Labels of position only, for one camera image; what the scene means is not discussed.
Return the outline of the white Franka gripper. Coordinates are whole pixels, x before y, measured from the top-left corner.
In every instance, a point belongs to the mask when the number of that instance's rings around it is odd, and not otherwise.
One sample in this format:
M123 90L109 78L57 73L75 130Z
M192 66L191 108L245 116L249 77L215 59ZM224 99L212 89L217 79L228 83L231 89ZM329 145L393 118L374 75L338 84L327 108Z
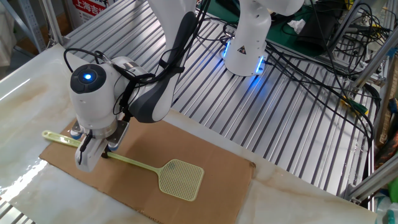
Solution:
M111 150L106 139L91 138L88 144L85 144L87 139L88 137L85 136L76 150L75 164L79 170L91 172L100 157L107 159Z

